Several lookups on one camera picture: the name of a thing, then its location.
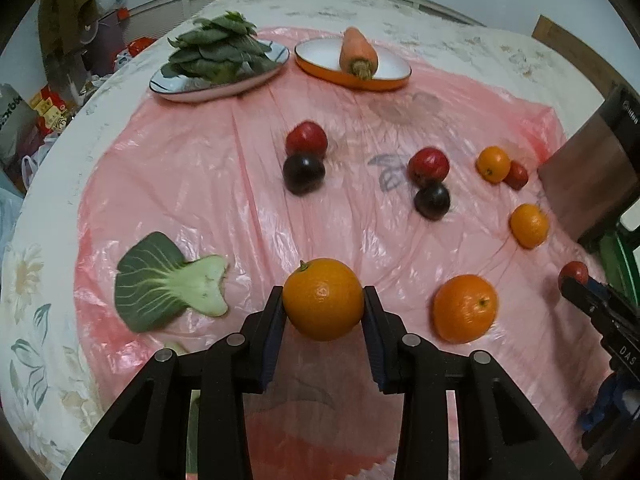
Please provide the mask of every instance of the orange dish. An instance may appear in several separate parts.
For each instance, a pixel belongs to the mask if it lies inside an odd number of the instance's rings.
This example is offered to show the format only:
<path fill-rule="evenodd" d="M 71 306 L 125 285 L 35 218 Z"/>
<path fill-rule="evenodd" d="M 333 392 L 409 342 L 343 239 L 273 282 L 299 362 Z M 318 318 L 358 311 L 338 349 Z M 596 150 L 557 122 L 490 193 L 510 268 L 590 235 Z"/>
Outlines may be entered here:
<path fill-rule="evenodd" d="M 378 70 L 372 79 L 363 81 L 340 70 L 338 60 L 342 38 L 316 38 L 296 45 L 296 63 L 308 74 L 331 83 L 356 90 L 383 92 L 407 84 L 411 66 L 398 54 L 381 46 L 374 46 L 378 54 Z"/>

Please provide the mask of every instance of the carrot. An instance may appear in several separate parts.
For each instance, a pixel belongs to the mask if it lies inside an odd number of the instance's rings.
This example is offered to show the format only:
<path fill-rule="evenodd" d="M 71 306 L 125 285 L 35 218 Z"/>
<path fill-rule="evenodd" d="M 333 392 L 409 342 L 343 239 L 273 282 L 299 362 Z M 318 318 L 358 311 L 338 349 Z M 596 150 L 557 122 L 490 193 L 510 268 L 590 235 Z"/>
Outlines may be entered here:
<path fill-rule="evenodd" d="M 378 54 L 355 27 L 349 27 L 344 31 L 340 68 L 363 80 L 371 79 L 378 70 Z"/>

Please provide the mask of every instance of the orange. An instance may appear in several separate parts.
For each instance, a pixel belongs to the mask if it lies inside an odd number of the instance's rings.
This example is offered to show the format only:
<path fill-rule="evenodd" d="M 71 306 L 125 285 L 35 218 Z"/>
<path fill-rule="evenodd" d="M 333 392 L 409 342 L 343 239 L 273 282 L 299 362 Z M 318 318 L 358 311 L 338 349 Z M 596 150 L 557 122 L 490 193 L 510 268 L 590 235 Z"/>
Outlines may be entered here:
<path fill-rule="evenodd" d="M 489 146 L 480 152 L 476 160 L 478 173 L 492 184 L 502 182 L 511 169 L 511 160 L 504 150 L 498 146 Z"/>
<path fill-rule="evenodd" d="M 282 305 L 299 332 L 316 341 L 347 334 L 364 313 L 364 294 L 354 272 L 344 263 L 318 258 L 287 278 Z"/>
<path fill-rule="evenodd" d="M 451 278 L 433 298 L 433 323 L 445 341 L 469 343 L 483 336 L 495 320 L 498 295 L 474 274 Z"/>
<path fill-rule="evenodd" d="M 522 204 L 511 213 L 509 227 L 521 246 L 533 249 L 546 240 L 549 220 L 537 205 Z"/>

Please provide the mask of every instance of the red object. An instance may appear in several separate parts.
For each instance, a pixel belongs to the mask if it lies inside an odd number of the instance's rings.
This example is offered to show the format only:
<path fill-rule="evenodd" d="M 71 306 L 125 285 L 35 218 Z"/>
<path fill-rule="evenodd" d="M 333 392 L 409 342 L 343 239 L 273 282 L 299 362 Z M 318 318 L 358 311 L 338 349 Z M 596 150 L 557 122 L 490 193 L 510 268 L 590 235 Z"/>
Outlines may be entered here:
<path fill-rule="evenodd" d="M 118 9 L 117 17 L 119 22 L 121 22 L 122 20 L 126 20 L 130 15 L 131 13 L 126 7 Z"/>
<path fill-rule="evenodd" d="M 153 38 L 137 38 L 127 45 L 127 49 L 132 57 L 136 57 L 140 52 L 150 47 L 156 42 Z"/>
<path fill-rule="evenodd" d="M 69 120 L 66 103 L 57 92 L 51 90 L 49 85 L 45 85 L 40 92 L 34 95 L 31 101 L 29 101 L 29 106 L 39 115 L 36 124 L 42 134 L 42 138 L 54 130 L 62 131 L 65 129 L 66 123 Z M 41 145 L 42 140 L 35 147 L 35 150 Z M 25 155 L 31 155 L 35 150 L 27 152 Z"/>
<path fill-rule="evenodd" d="M 407 173 L 420 188 L 429 180 L 442 182 L 449 174 L 449 159 L 438 148 L 423 148 L 409 160 Z"/>
<path fill-rule="evenodd" d="M 285 149 L 287 156 L 294 153 L 311 153 L 324 158 L 328 145 L 329 143 L 322 127 L 313 121 L 304 121 L 289 133 L 285 142 Z"/>
<path fill-rule="evenodd" d="M 569 262 L 558 274 L 558 288 L 562 287 L 562 279 L 565 276 L 571 276 L 575 281 L 586 285 L 589 281 L 589 269 L 582 262 Z"/>
<path fill-rule="evenodd" d="M 527 173 L 526 168 L 519 162 L 512 160 L 509 173 L 507 174 L 507 177 L 505 177 L 503 182 L 507 186 L 515 189 L 516 191 L 519 191 L 526 186 L 528 181 L 529 173 Z"/>

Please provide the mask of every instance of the green container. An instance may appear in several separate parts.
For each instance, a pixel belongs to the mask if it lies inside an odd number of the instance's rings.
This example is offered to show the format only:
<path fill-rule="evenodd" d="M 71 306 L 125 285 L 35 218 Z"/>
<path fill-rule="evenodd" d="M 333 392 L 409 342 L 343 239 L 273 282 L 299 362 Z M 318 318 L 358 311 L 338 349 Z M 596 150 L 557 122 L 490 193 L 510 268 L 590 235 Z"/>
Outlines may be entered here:
<path fill-rule="evenodd" d="M 600 259 L 609 285 L 633 306 L 640 305 L 640 274 L 634 250 L 640 247 L 640 228 L 629 231 L 620 222 L 598 241 Z"/>

